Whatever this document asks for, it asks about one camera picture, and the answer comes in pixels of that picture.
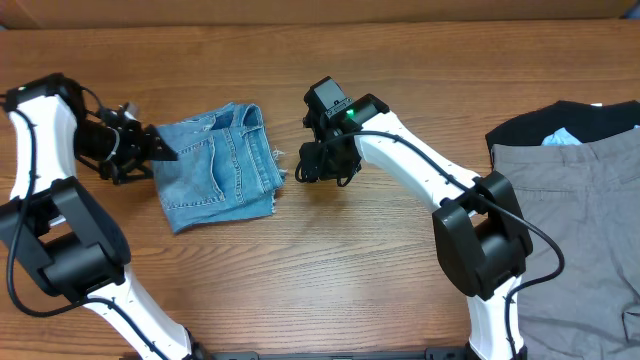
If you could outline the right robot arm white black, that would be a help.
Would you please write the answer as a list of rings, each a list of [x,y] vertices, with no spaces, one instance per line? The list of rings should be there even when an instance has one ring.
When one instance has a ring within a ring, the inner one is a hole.
[[[533,245],[510,182],[447,160],[377,97],[354,100],[330,77],[312,85],[304,102],[303,124],[314,139],[299,150],[297,181],[344,187],[362,163],[390,174],[430,212],[440,267],[467,297],[472,330],[461,357],[526,358],[512,291]]]

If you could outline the light blue denim jeans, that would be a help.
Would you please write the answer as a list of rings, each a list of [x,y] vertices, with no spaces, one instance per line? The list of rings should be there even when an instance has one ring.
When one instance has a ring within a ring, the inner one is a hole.
[[[177,154],[175,161],[152,163],[173,233],[275,213],[286,171],[277,163],[279,152],[270,147],[257,105],[229,103],[158,132]]]

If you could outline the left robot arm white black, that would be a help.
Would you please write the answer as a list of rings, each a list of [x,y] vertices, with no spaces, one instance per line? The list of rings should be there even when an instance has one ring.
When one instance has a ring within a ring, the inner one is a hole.
[[[89,309],[139,359],[206,359],[205,347],[140,284],[123,232],[76,171],[82,163],[119,185],[152,178],[146,161],[177,155],[154,126],[140,124],[131,104],[89,110],[88,91],[53,73],[1,96],[17,145],[15,183],[1,207],[9,297],[36,318]]]

